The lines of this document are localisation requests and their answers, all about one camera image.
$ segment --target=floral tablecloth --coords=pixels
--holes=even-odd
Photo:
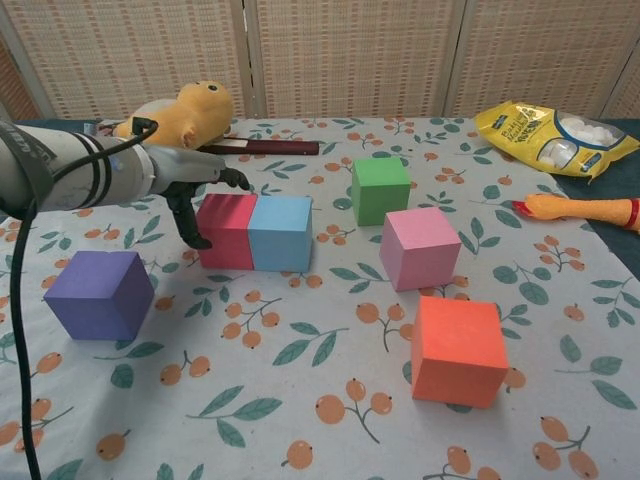
[[[322,142],[320,156],[226,156],[256,193],[313,198],[312,270],[203,270],[158,197],[40,215],[23,291],[45,478],[640,478],[640,285],[586,222],[514,214],[510,200],[561,193],[550,176],[503,158],[468,119],[233,132]],[[392,155],[414,182],[410,207],[439,208],[459,231],[451,285],[396,293],[381,227],[355,224],[353,160]],[[27,478],[6,297],[17,228],[0,227],[3,480]],[[134,342],[73,341],[42,301],[77,250],[143,258],[156,298]],[[511,369],[492,408],[412,400],[420,294],[498,304]]]

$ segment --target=plastic bag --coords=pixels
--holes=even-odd
[[[478,114],[478,132],[521,162],[548,173],[591,177],[640,148],[618,128],[587,118],[511,101]]]

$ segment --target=orange cube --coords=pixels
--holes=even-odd
[[[413,398],[491,406],[509,367],[495,304],[422,296],[413,331]]]

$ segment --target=foam block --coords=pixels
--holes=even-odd
[[[311,229],[311,198],[260,196],[249,222],[255,270],[309,271]]]
[[[71,338],[133,340],[153,300],[136,252],[77,252],[44,296]]]
[[[198,229],[213,247],[199,251],[204,268],[253,270],[249,221],[256,195],[209,194],[196,215]]]
[[[413,398],[491,406],[509,367],[495,304],[422,296],[413,331]]]
[[[407,208],[410,187],[409,175],[398,157],[356,160],[351,184],[356,223],[382,225],[385,213]]]
[[[386,215],[380,259],[396,291],[451,281],[460,238],[439,208],[416,208]]]

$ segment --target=yellow plush toy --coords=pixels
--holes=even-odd
[[[201,81],[182,87],[175,100],[156,100],[143,105],[113,132],[117,137],[133,135],[134,116],[158,122],[158,130],[145,143],[198,149],[222,138],[229,131],[233,106],[231,95],[219,82]]]

